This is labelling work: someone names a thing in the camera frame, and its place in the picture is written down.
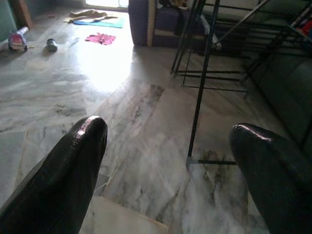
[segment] pink cloth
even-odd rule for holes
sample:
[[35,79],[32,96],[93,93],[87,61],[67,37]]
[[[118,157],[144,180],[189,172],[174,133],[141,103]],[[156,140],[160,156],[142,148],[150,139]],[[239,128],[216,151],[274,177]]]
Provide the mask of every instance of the pink cloth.
[[85,41],[92,41],[95,43],[100,43],[102,45],[110,45],[113,43],[113,41],[116,39],[115,36],[110,36],[107,34],[100,34],[97,33],[97,35],[90,35],[88,36]]

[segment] toy car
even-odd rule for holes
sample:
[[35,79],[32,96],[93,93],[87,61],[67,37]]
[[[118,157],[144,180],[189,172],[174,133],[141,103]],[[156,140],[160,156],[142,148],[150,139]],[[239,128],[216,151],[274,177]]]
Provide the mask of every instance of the toy car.
[[8,39],[9,50],[16,51],[23,49],[27,51],[27,41],[22,34],[11,33]]

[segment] green wall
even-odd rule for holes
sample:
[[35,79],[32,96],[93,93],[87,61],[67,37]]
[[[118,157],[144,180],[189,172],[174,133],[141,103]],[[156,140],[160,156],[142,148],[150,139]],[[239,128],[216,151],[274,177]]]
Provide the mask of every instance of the green wall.
[[8,1],[0,0],[0,41],[8,38],[10,30],[17,30],[13,13]]

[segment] blue mat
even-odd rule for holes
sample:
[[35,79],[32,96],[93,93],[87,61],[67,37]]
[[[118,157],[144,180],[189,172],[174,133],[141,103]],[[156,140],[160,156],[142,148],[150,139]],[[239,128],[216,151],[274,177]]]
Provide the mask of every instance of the blue mat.
[[107,23],[102,21],[96,21],[96,22],[82,22],[82,21],[74,21],[74,24],[81,24],[81,25],[95,25],[95,26],[103,26],[103,27],[113,27],[113,28],[123,28],[123,25],[125,24],[124,18],[118,18],[118,22],[116,23]]

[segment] marble floor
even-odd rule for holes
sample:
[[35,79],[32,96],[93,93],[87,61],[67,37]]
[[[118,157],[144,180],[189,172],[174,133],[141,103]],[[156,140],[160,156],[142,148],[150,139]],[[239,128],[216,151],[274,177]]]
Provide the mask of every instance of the marble floor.
[[[34,48],[26,53],[0,53],[0,206],[74,122],[99,115],[109,127],[108,148],[81,233],[104,228],[91,227],[109,216],[99,209],[119,216],[119,206],[111,202],[164,225],[155,233],[267,234],[236,166],[192,165],[186,171],[198,90],[183,88],[181,78],[171,77],[175,50],[134,47],[125,13],[125,27],[116,29],[63,23],[68,11],[51,10],[53,19],[38,17],[26,35]],[[84,41],[97,32],[117,39],[109,46]],[[59,44],[54,54],[44,50],[48,38]],[[200,68],[202,60],[193,56],[191,68]],[[240,60],[214,56],[209,69],[216,68],[243,70]],[[240,93],[204,91],[194,157],[232,160],[228,135],[236,123],[286,136],[252,84],[245,85],[246,99]],[[109,202],[103,205],[100,199]],[[120,220],[132,223],[131,216]],[[125,233],[116,223],[110,232]]]

